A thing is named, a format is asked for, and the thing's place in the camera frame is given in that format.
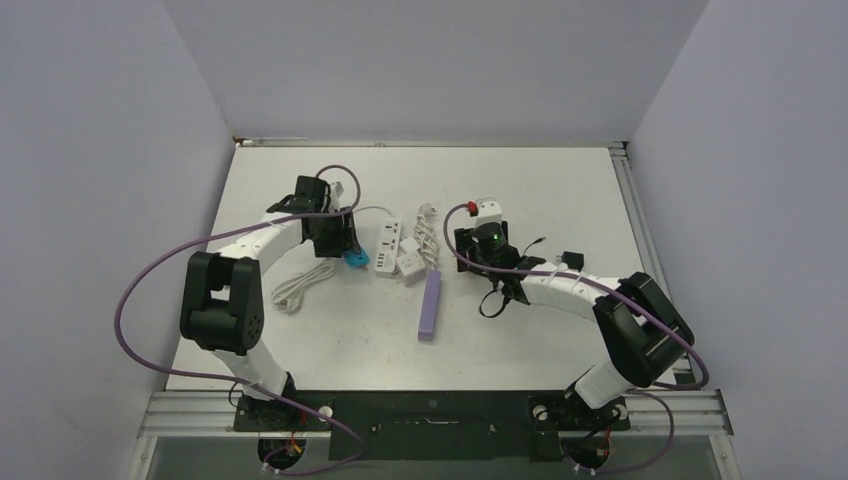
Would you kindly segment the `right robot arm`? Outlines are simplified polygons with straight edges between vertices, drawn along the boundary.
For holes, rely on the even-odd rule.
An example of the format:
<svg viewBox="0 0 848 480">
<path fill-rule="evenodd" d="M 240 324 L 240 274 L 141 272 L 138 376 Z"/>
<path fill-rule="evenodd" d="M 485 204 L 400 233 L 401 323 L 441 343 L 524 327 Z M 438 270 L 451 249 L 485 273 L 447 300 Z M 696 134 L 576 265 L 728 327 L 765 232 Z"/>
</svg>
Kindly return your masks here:
<svg viewBox="0 0 848 480">
<path fill-rule="evenodd" d="M 567 389 L 567 419 L 589 428 L 605 406 L 636 387 L 647 388 L 694 345 L 694 334 L 655 279 L 644 272 L 597 277 L 508 242 L 506 222 L 453 232 L 457 269 L 487 278 L 505 302 L 544 306 L 595 323 L 607 351 Z"/>
</svg>

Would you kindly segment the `blue plug cube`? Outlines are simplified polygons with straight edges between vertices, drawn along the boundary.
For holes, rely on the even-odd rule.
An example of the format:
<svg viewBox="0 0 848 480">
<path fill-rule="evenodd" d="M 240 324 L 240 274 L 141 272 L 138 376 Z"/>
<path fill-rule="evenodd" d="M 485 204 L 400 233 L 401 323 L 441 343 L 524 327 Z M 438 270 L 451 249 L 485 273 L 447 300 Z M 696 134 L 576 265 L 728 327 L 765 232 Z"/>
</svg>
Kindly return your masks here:
<svg viewBox="0 0 848 480">
<path fill-rule="evenodd" d="M 342 259 L 351 269 L 366 271 L 370 263 L 370 257 L 362 247 L 347 250 L 342 253 Z"/>
</svg>

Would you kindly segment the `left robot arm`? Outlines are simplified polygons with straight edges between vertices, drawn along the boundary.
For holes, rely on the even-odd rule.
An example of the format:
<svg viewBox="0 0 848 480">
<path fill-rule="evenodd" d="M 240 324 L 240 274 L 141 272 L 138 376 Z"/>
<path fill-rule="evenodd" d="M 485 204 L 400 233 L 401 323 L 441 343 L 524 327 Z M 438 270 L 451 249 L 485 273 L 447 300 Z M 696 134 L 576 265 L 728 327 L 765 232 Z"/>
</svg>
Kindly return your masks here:
<svg viewBox="0 0 848 480">
<path fill-rule="evenodd" d="M 343 186 L 317 176 L 298 177 L 293 193 L 269 206 L 261 221 L 217 251 L 193 254 L 187 264 L 180 333 L 211 352 L 259 400 L 259 417 L 274 430 L 289 428 L 297 401 L 284 392 L 291 374 L 262 341 L 262 277 L 305 242 L 317 259 L 358 254 L 353 209 L 341 203 Z"/>
</svg>

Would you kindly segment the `purple power strip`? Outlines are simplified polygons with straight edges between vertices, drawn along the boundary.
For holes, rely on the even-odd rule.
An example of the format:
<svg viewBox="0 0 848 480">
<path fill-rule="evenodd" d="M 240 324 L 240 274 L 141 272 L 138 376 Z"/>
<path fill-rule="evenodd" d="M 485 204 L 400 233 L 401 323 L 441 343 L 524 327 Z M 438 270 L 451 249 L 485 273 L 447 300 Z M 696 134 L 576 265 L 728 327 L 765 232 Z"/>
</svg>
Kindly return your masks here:
<svg viewBox="0 0 848 480">
<path fill-rule="evenodd" d="M 439 270 L 427 271 L 417 329 L 417 338 L 419 341 L 428 342 L 434 339 L 441 294 L 441 281 L 442 274 Z"/>
</svg>

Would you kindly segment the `white plug adapter with sticker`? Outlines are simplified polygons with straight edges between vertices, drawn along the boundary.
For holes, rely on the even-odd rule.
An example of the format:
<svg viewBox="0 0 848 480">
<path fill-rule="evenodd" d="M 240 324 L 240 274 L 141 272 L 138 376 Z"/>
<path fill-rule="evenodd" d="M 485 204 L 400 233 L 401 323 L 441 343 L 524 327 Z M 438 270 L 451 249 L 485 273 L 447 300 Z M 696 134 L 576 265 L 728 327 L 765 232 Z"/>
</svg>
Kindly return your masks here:
<svg viewBox="0 0 848 480">
<path fill-rule="evenodd" d="M 426 278 L 427 267 L 421 255 L 421 247 L 412 237 L 407 237 L 399 243 L 396 264 L 405 286 L 411 286 Z"/>
</svg>

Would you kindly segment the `white power strip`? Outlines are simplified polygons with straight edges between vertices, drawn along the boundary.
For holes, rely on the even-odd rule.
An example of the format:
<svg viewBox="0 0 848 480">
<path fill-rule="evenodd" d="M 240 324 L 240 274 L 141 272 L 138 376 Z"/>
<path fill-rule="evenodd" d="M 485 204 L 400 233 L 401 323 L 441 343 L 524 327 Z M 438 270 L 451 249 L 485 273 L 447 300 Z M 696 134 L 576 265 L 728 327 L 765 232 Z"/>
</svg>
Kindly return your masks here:
<svg viewBox="0 0 848 480">
<path fill-rule="evenodd" d="M 379 228 L 378 233 L 374 272 L 378 278 L 391 278 L 397 269 L 402 220 L 397 217 L 388 217 Z"/>
</svg>

